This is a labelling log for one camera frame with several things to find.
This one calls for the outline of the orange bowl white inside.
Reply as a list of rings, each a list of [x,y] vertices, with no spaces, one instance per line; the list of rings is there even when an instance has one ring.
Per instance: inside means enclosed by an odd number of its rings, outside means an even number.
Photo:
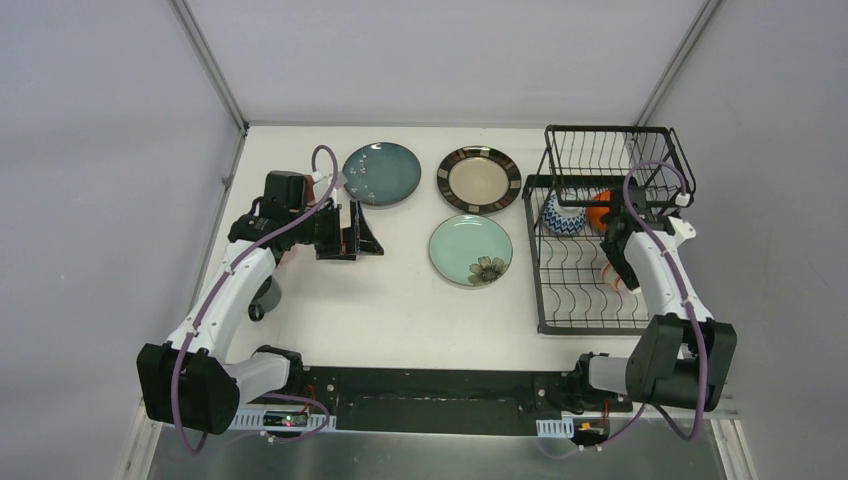
[[[587,219],[590,225],[601,234],[605,233],[607,230],[607,224],[603,220],[603,217],[610,211],[610,199],[611,191],[604,190],[592,197],[593,201],[603,202],[603,205],[589,206],[587,208]]]

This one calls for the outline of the teal flower plate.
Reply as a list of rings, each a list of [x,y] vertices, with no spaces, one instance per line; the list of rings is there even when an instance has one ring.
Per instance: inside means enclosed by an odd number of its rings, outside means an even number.
[[[443,221],[428,243],[429,258],[438,273],[469,288],[485,287],[503,277],[513,252],[509,234],[497,222],[470,214]]]

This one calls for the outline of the dark blue plate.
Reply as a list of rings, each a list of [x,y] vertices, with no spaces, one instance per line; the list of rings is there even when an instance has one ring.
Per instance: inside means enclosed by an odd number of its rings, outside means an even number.
[[[365,145],[342,167],[346,193],[362,204],[388,207],[409,197],[418,187],[422,167],[408,148],[392,142]]]

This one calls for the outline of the orange floral pattern bowl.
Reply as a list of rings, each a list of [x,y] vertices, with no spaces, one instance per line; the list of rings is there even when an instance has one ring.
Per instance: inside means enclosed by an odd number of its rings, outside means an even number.
[[[620,292],[621,289],[627,289],[626,284],[622,280],[621,276],[618,274],[613,265],[609,262],[607,262],[601,269],[601,279],[614,291]]]

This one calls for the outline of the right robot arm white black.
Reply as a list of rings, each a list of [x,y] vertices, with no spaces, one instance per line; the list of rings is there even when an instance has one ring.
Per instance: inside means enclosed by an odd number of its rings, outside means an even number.
[[[694,291],[678,254],[695,228],[677,216],[651,222],[630,213],[608,220],[601,246],[625,286],[647,305],[648,326],[628,357],[586,353],[565,377],[569,410],[595,408],[607,396],[705,412],[719,404],[737,345]]]

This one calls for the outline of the pink cup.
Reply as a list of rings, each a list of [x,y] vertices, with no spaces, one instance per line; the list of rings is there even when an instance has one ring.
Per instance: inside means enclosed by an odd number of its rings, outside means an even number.
[[[276,265],[276,269],[279,269],[279,268],[283,267],[286,263],[290,262],[290,261],[294,258],[294,256],[296,255],[296,253],[297,253],[297,250],[296,250],[296,249],[292,249],[292,250],[286,251],[286,252],[285,252],[285,253],[281,256],[280,260],[278,261],[278,263],[277,263],[277,265]]]

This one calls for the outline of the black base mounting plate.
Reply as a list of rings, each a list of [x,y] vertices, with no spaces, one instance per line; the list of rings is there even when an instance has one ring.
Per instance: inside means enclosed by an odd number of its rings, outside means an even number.
[[[538,421],[633,410],[621,394],[567,389],[560,372],[311,367],[280,391],[319,401],[342,431],[531,436]]]

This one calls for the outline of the dark green mug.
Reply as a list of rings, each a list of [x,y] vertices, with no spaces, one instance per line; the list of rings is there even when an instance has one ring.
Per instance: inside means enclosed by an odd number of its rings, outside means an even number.
[[[268,312],[274,310],[280,303],[282,290],[273,276],[269,276],[257,290],[248,305],[248,317],[252,322],[260,322]]]

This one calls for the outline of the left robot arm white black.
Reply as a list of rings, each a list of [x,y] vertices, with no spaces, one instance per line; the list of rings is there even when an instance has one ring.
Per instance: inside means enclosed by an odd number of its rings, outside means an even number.
[[[219,435],[242,405],[268,392],[286,405],[303,396],[300,353],[263,345],[238,363],[226,357],[240,323],[260,321],[280,303],[273,274],[293,246],[313,246],[319,260],[383,255],[360,202],[349,206],[351,224],[343,228],[341,209],[332,200],[302,220],[297,210],[258,198],[232,224],[216,280],[163,344],[146,344],[138,354],[150,419]]]

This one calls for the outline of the black wire dish rack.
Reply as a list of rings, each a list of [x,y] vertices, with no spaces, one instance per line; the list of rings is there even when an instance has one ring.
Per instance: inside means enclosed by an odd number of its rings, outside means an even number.
[[[587,219],[574,236],[558,236],[542,221],[543,204],[603,205],[592,197],[625,182],[644,187],[656,206],[681,211],[675,199],[696,182],[677,133],[665,127],[549,125],[539,164],[522,190],[544,335],[639,335],[649,323],[642,295],[612,290],[601,279],[608,262],[604,235]]]

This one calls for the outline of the black striped rim plate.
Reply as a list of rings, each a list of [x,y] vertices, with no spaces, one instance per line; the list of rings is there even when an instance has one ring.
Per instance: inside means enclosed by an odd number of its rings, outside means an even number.
[[[519,196],[523,177],[516,162],[487,146],[449,153],[436,170],[443,199],[457,210],[487,216],[509,207]]]

